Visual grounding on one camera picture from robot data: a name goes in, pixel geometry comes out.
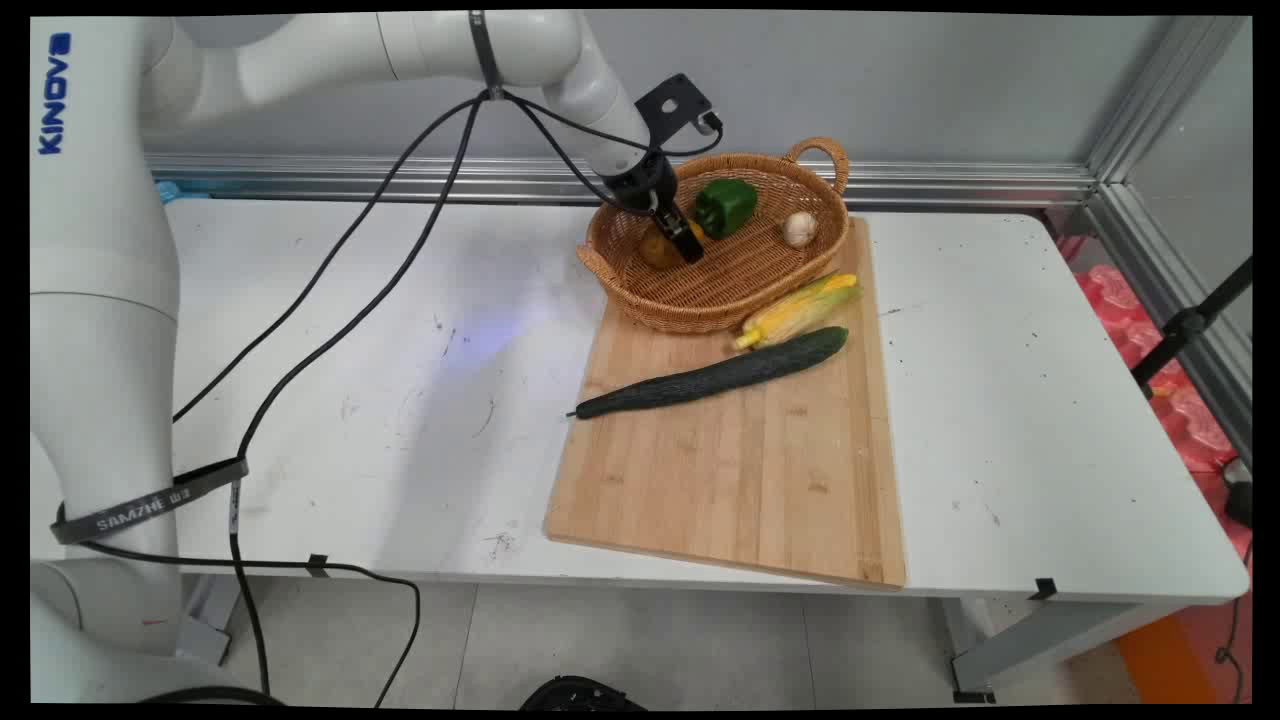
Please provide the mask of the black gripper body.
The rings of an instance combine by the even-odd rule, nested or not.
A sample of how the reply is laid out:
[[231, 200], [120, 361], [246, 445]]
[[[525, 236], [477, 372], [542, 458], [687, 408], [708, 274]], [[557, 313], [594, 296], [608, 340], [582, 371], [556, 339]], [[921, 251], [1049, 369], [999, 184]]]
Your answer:
[[646, 152], [631, 169], [603, 176], [604, 204], [643, 217], [682, 218], [678, 177], [667, 154]]

